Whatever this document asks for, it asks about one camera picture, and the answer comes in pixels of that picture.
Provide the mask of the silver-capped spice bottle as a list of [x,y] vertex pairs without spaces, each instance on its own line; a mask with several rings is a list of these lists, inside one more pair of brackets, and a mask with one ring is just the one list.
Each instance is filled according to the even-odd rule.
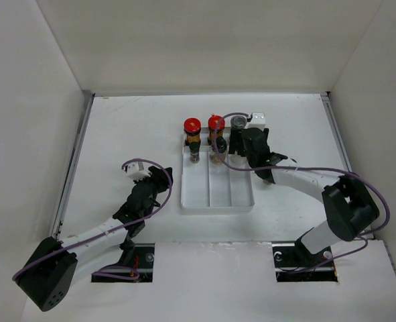
[[235,115],[230,119],[231,129],[245,129],[247,118],[244,115]]

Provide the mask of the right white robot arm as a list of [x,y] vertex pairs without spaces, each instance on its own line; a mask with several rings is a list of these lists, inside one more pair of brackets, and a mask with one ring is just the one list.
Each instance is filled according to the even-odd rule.
[[293,159],[272,152],[269,130],[242,129],[239,137],[249,167],[263,181],[292,188],[321,202],[326,220],[295,241],[294,258],[304,266],[318,253],[340,241],[350,242],[379,217],[372,196],[354,174],[329,170],[299,170]]

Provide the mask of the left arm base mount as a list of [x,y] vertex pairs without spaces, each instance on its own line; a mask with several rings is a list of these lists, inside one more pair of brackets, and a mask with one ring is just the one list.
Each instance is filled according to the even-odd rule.
[[151,283],[155,262],[155,244],[135,244],[123,250],[119,261],[92,274],[92,283]]

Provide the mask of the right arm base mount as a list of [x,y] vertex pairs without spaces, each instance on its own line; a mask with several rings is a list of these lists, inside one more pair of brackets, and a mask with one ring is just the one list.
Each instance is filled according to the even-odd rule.
[[331,247],[300,257],[293,243],[272,244],[275,278],[278,282],[338,282]]

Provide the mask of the small black-capped spice jar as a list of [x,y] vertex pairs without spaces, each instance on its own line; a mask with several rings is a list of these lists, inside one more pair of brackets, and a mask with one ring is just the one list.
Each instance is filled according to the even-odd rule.
[[190,161],[196,164],[200,161],[200,142],[192,142],[189,144]]

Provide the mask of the red-capped amber sauce jar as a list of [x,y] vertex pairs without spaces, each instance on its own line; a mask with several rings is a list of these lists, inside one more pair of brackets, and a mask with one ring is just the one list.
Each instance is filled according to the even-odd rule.
[[199,119],[195,117],[187,118],[184,122],[184,133],[186,135],[185,145],[189,146],[191,143],[200,143],[200,132],[202,126]]

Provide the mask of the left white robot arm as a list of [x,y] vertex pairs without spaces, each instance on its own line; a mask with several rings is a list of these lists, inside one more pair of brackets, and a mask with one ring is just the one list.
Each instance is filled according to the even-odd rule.
[[172,192],[173,170],[152,162],[144,169],[143,159],[134,159],[122,166],[134,182],[126,201],[109,219],[79,235],[58,240],[43,239],[25,266],[12,280],[42,312],[56,307],[67,295],[74,278],[83,266],[111,250],[111,260],[118,267],[133,261],[133,238],[145,227],[146,219],[162,207],[157,201],[161,193]]

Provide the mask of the black-capped beige bottle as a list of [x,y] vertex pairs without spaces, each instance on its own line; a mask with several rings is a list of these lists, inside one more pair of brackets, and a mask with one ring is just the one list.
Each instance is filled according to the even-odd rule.
[[223,137],[217,137],[211,143],[210,161],[213,164],[222,164],[226,159],[228,144]]
[[239,156],[237,154],[230,155],[230,161],[235,166],[242,166],[247,163],[247,158]]

